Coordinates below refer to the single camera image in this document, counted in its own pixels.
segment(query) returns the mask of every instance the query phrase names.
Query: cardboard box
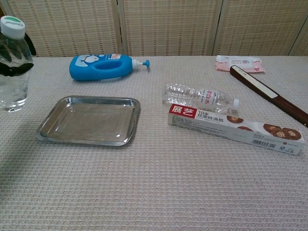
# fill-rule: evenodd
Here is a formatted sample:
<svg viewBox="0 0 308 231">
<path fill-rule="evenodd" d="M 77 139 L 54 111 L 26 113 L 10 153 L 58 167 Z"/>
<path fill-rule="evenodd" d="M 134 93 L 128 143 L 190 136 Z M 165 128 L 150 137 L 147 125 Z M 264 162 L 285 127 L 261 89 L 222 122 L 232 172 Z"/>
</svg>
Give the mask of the cardboard box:
<svg viewBox="0 0 308 231">
<path fill-rule="evenodd" d="M 168 124 L 296 155 L 305 145 L 300 131 L 172 104 Z"/>
</svg>

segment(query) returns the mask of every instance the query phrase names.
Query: tablecloth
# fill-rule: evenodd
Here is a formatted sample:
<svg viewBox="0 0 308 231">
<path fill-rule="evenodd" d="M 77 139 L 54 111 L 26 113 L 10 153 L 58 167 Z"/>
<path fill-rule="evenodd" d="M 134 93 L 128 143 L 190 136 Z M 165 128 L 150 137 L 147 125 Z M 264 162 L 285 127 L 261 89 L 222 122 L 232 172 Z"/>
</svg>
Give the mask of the tablecloth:
<svg viewBox="0 0 308 231">
<path fill-rule="evenodd" d="M 308 112 L 308 57 L 261 57 L 255 77 Z M 0 112 L 0 230 L 308 230 L 308 148 L 294 156 L 167 124 L 166 83 L 217 89 L 238 116 L 308 129 L 228 72 L 215 57 L 137 57 L 131 75 L 74 81 L 71 58 L 34 58 L 24 109 Z M 125 146 L 36 140 L 68 95 L 132 97 L 141 112 Z"/>
</svg>

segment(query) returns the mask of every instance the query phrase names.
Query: white bottle cap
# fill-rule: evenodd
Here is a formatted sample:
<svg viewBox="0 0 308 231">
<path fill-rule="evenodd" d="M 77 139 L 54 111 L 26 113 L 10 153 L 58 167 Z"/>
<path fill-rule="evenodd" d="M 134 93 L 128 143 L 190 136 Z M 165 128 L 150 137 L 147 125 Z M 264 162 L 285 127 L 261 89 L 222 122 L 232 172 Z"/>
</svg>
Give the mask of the white bottle cap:
<svg viewBox="0 0 308 231">
<path fill-rule="evenodd" d="M 14 39 L 22 39 L 25 36 L 26 27 L 23 21 L 13 16 L 3 16 L 0 19 L 1 32 Z"/>
<path fill-rule="evenodd" d="M 234 99 L 233 101 L 233 109 L 237 109 L 239 107 L 240 101 L 238 99 Z"/>
<path fill-rule="evenodd" d="M 150 61 L 149 60 L 146 60 L 145 62 L 139 62 L 136 59 L 132 59 L 131 62 L 132 62 L 133 69 L 137 69 L 139 65 L 144 65 L 147 68 L 150 67 Z"/>
</svg>

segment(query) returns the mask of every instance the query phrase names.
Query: metal tray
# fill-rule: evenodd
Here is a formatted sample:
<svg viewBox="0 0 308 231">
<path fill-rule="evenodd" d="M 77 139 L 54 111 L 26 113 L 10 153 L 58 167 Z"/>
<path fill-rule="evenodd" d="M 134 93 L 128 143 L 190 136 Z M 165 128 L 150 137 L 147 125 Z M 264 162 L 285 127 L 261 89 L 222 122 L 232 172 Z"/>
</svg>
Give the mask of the metal tray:
<svg viewBox="0 0 308 231">
<path fill-rule="evenodd" d="M 133 135 L 140 103 L 133 98 L 67 96 L 37 130 L 37 139 L 120 146 Z"/>
</svg>

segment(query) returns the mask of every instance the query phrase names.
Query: pink package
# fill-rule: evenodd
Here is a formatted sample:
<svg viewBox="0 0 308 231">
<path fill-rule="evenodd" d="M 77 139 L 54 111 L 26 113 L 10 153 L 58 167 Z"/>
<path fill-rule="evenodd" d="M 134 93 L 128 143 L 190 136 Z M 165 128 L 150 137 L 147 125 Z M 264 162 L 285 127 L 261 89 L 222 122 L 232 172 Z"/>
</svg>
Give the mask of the pink package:
<svg viewBox="0 0 308 231">
<path fill-rule="evenodd" d="M 252 56 L 216 56 L 216 70 L 230 71 L 230 67 L 237 65 L 248 73 L 265 72 L 261 59 Z"/>
</svg>

